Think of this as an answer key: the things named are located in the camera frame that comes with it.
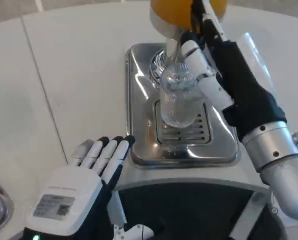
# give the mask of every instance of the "stainless steel drip tray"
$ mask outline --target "stainless steel drip tray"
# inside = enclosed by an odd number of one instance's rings
[[[232,165],[238,156],[234,128],[211,105],[203,104],[194,123],[173,128],[160,116],[157,82],[149,73],[161,43],[142,43],[126,54],[127,131],[136,142],[132,161],[143,168],[193,168]]]

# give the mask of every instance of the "robot finger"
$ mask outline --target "robot finger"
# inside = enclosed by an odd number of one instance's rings
[[[105,167],[101,178],[111,188],[114,189],[116,186],[120,174],[123,170],[124,160],[127,156],[129,149],[135,143],[135,137],[132,135],[126,136],[114,151],[111,159]]]
[[[73,154],[71,155],[71,160],[68,162],[72,166],[79,166],[81,161],[85,158],[91,147],[93,146],[94,141],[88,139],[81,143]]]
[[[102,150],[99,158],[95,161],[95,164],[92,167],[92,170],[94,170],[99,176],[103,172],[110,158],[113,156],[117,146],[120,144],[122,140],[124,140],[122,136],[116,136]]]
[[[89,169],[91,165],[97,160],[102,149],[109,143],[109,138],[103,136],[94,142],[86,157],[82,160],[81,168]]]

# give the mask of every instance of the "clear plastic cup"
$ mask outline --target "clear plastic cup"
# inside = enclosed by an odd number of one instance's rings
[[[201,112],[203,96],[184,63],[168,66],[160,80],[161,118],[171,127],[186,128]]]

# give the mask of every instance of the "orange juice dispenser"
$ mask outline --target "orange juice dispenser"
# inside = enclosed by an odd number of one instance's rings
[[[187,127],[170,126],[160,114],[160,79],[167,66],[183,63],[178,40],[192,29],[192,4],[193,0],[151,0],[148,17],[166,42],[137,44],[127,52],[127,132],[137,139],[131,160],[142,168],[221,167],[232,165],[238,155],[234,128],[207,102]],[[227,0],[211,4],[222,19]]]

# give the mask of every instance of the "barcode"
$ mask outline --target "barcode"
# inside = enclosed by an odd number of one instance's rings
[[[69,208],[70,208],[69,205],[60,205],[57,211],[57,215],[66,216],[67,213],[69,213]]]

